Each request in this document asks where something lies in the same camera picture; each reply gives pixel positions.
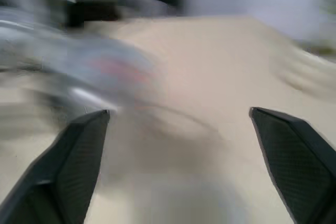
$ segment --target beige floor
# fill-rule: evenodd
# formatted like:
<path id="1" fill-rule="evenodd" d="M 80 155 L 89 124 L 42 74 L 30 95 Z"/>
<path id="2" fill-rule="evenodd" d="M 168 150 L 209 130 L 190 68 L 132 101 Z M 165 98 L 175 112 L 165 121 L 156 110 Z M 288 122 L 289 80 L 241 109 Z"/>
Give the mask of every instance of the beige floor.
<path id="1" fill-rule="evenodd" d="M 148 214 L 148 209 L 181 199 L 175 195 L 181 191 L 175 190 L 176 183 L 178 188 L 188 188 L 186 191 L 204 190 L 209 195 L 220 192 L 216 195 L 223 195 L 224 223 L 293 223 L 267 173 L 248 117 L 249 108 L 262 106 L 304 118 L 336 145 L 336 106 L 295 90 L 272 75 L 269 59 L 281 53 L 286 40 L 246 17 L 139 21 L 111 33 L 112 27 L 104 23 L 101 30 L 140 47 L 157 62 L 160 92 L 155 102 L 199 118 L 211 127 L 170 119 L 169 115 L 167 121 L 175 122 L 174 126 L 182 131 L 172 133 L 175 127 L 170 127 L 166 134 L 160 130 L 147 132 L 146 127 L 139 126 L 144 120 L 135 120 L 132 114 L 112 119 L 86 223 L 145 223 L 147 217 L 142 215 Z M 13 88 L 0 92 L 4 101 L 14 102 L 19 96 Z M 28 114 L 40 113 L 29 104 L 24 106 Z M 25 110 L 18 111 L 17 118 L 23 120 L 19 114 Z M 36 125 L 40 125 L 36 132 L 25 136 L 2 136 L 0 169 L 9 176 L 0 180 L 1 199 L 29 161 L 53 138 L 54 133 L 46 130 L 41 120 Z M 169 144 L 158 144 L 154 140 L 157 136 L 169 140 Z M 166 188 L 172 193 L 162 196 L 161 190 L 153 188 Z M 199 202 L 217 197 L 193 195 L 182 198 Z"/>

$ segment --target textured black surface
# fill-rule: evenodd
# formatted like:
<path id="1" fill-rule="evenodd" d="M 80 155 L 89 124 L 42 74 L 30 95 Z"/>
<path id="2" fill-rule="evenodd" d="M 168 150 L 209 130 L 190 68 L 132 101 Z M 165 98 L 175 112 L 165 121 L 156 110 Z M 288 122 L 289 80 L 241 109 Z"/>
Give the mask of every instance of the textured black surface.
<path id="1" fill-rule="evenodd" d="M 80 224 L 94 191 L 109 113 L 71 122 L 0 207 L 0 224 Z"/>
<path id="2" fill-rule="evenodd" d="M 323 149 L 316 147 L 331 147 L 316 132 L 303 137 L 300 132 L 313 129 L 300 119 L 263 109 L 253 109 L 252 118 L 271 177 L 295 221 L 322 223 L 335 190 L 328 167 L 336 159 L 326 164 L 320 158 Z"/>

